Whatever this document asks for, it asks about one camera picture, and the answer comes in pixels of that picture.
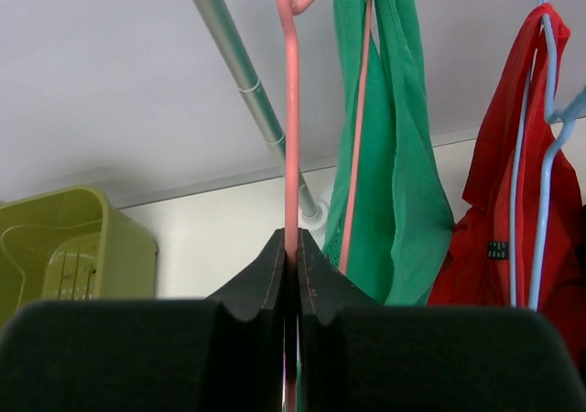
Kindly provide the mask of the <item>pink wire hanger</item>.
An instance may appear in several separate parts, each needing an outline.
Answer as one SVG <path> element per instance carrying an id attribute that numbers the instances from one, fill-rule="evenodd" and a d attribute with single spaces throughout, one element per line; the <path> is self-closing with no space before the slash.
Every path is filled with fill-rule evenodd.
<path id="1" fill-rule="evenodd" d="M 287 411 L 296 411 L 298 402 L 297 386 L 297 339 L 298 339 L 298 284 L 297 284 L 297 250 L 298 250 L 298 205 L 300 194 L 299 180 L 299 52 L 298 34 L 294 16 L 303 13 L 315 0 L 276 0 L 277 12 L 285 36 L 287 69 L 287 135 L 286 135 L 286 192 L 285 192 L 285 251 L 286 276 L 288 278 L 288 305 L 285 314 L 285 407 Z M 347 202 L 343 236 L 340 244 L 339 271 L 347 273 L 351 249 L 355 196 L 357 190 L 360 145 L 364 121 L 364 103 L 367 80 L 367 67 L 370 54 L 370 30 L 373 0 L 364 0 L 363 50 L 361 52 L 361 69 L 357 89 L 355 138 L 353 142 L 353 161 L 351 184 Z"/>

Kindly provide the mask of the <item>red tank top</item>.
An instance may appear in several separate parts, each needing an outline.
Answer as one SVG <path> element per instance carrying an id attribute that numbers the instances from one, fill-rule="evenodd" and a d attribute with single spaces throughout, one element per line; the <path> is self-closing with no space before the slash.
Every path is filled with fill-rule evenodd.
<path id="1" fill-rule="evenodd" d="M 526 18 L 509 52 L 477 136 L 462 198 L 469 209 L 456 224 L 429 296 L 431 306 L 507 306 L 510 274 L 517 303 L 527 305 L 543 157 L 554 141 L 545 122 L 548 16 L 562 53 L 570 29 L 545 3 Z M 585 238 L 581 188 L 563 153 L 552 167 L 547 238 L 538 311 L 563 338 L 575 362 L 585 353 L 585 277 L 578 252 Z"/>

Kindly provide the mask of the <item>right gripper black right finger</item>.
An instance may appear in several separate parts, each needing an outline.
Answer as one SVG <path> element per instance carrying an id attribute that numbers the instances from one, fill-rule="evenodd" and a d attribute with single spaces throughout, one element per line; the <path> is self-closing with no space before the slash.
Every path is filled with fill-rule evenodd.
<path id="1" fill-rule="evenodd" d="M 298 240 L 298 304 L 302 326 L 385 321 L 385 308 L 330 263 L 308 230 L 300 230 Z"/>

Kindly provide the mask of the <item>green tank top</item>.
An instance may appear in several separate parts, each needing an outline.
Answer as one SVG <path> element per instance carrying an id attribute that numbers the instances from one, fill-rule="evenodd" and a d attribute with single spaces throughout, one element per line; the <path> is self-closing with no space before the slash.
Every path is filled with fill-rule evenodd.
<path id="1" fill-rule="evenodd" d="M 333 0 L 345 121 L 323 254 L 370 298 L 423 306 L 454 220 L 430 139 L 415 0 Z"/>

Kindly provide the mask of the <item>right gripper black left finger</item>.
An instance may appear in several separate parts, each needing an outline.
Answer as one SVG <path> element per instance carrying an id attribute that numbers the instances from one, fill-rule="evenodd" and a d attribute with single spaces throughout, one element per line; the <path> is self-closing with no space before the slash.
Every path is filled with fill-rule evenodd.
<path id="1" fill-rule="evenodd" d="M 221 304 L 241 322 L 279 310 L 285 275 L 284 239 L 284 230 L 275 230 L 258 256 L 205 300 Z"/>

